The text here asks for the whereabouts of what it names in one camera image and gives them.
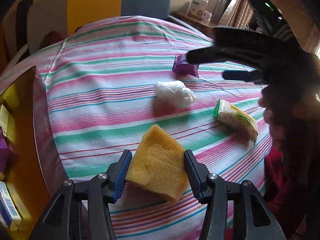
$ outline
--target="table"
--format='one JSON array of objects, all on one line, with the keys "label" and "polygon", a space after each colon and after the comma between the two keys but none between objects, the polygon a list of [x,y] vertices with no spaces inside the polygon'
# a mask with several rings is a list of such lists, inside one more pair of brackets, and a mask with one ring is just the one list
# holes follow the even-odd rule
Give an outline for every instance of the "table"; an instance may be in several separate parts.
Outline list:
[{"label": "table", "polygon": [[[174,57],[210,46],[212,40],[162,20],[132,16],[88,24],[64,41],[44,48],[17,64],[0,89],[36,65],[47,90],[50,123],[60,158],[75,182],[86,181],[132,153],[155,123],[196,159],[225,180],[251,180],[263,194],[264,156],[271,148],[261,87],[225,81],[223,70],[250,68],[232,62],[199,66],[199,79],[176,76]],[[182,80],[197,100],[188,109],[162,104],[153,94],[158,81]],[[235,104],[255,118],[255,146],[244,143],[212,117],[218,99]],[[109,205],[117,239],[196,239],[205,205],[188,188],[178,203],[127,183],[121,199]],[[228,206],[228,226],[232,208]]]},{"label": "table", "polygon": [[180,12],[171,12],[172,16],[177,17],[178,19],[190,24],[191,26],[195,27],[197,30],[201,31],[208,37],[213,37],[213,28],[217,26],[213,22],[209,22],[203,19],[198,19],[194,17],[190,17],[186,14]]}]

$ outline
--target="metal bolt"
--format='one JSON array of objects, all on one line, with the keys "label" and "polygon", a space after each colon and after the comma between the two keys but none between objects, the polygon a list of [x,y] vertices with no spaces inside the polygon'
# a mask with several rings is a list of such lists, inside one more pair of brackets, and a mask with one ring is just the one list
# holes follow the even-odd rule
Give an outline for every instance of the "metal bolt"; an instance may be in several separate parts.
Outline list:
[{"label": "metal bolt", "polygon": [[209,177],[209,179],[217,179],[217,178],[218,178],[218,175],[215,174],[215,173],[210,173],[210,174],[208,175],[208,177]]},{"label": "metal bolt", "polygon": [[72,184],[72,180],[71,179],[67,179],[63,182],[64,186],[70,186]]},{"label": "metal bolt", "polygon": [[252,184],[252,182],[249,181],[249,180],[244,180],[243,181],[243,185],[245,185],[245,186],[249,186],[250,184]]},{"label": "metal bolt", "polygon": [[99,175],[98,175],[98,178],[99,179],[105,179],[106,177],[108,177],[108,175],[106,174],[106,173],[100,173]]}]

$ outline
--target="wooden desk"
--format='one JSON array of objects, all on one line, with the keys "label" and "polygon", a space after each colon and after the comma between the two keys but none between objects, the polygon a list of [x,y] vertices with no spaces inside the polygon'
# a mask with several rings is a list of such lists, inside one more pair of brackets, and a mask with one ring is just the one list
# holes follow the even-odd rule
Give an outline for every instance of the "wooden desk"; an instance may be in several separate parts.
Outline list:
[{"label": "wooden desk", "polygon": [[172,12],[171,14],[172,16],[177,17],[178,19],[184,21],[185,23],[190,24],[192,27],[201,31],[203,34],[207,35],[208,37],[213,38],[213,28],[217,26],[215,23],[208,22],[202,19],[193,18],[179,12]]}]

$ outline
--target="yellow and white snack package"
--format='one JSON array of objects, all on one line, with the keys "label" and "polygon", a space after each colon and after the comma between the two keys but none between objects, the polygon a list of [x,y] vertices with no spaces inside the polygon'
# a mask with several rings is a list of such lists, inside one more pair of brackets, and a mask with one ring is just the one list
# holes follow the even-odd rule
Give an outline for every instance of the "yellow and white snack package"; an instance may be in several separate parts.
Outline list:
[{"label": "yellow and white snack package", "polygon": [[258,137],[257,121],[238,107],[230,104],[226,100],[219,99],[212,115],[214,115],[220,122],[237,131],[241,131],[244,133],[246,138],[253,143],[256,143]]}]

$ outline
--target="barcode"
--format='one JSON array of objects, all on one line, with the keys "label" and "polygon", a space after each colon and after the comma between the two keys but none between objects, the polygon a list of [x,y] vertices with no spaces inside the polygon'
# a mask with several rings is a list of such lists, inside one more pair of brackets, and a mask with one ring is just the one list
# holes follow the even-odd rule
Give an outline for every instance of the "barcode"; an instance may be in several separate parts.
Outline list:
[{"label": "barcode", "polygon": [[13,216],[17,216],[18,213],[14,207],[14,205],[12,204],[11,200],[9,198],[5,198],[4,199],[5,203],[7,204],[9,210],[10,210],[10,213],[13,215]]}]

